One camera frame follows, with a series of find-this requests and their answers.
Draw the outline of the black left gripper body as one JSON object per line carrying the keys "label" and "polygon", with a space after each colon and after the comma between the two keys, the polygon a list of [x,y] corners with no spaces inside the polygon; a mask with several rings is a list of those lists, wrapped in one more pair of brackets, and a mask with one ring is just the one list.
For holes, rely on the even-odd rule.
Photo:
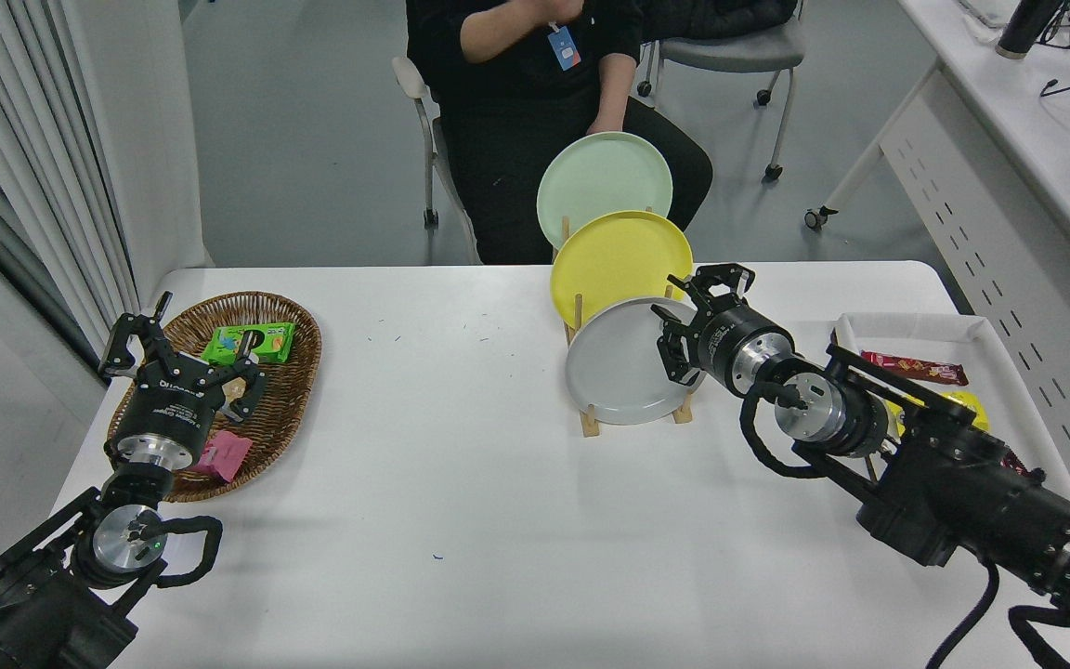
{"label": "black left gripper body", "polygon": [[139,435],[154,435],[181,446],[203,446],[214,415],[225,402],[220,386],[200,385],[208,372],[204,361],[178,359],[171,377],[157,361],[149,361],[137,374],[137,386],[123,419],[114,429],[113,441]]}

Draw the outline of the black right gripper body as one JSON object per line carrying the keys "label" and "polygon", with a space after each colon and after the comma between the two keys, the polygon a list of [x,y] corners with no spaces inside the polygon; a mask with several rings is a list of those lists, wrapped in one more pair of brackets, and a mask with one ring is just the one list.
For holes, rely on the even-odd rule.
{"label": "black right gripper body", "polygon": [[708,374],[735,395],[746,395],[762,367],[777,355],[777,325],[752,308],[731,308],[702,330],[700,352]]}

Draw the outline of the person's right hand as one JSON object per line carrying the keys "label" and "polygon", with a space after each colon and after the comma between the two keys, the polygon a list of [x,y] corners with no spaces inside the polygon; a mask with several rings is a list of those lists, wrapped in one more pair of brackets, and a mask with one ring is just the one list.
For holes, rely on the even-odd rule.
{"label": "person's right hand", "polygon": [[522,0],[516,1],[518,16],[528,27],[544,24],[569,24],[581,15],[581,0]]}

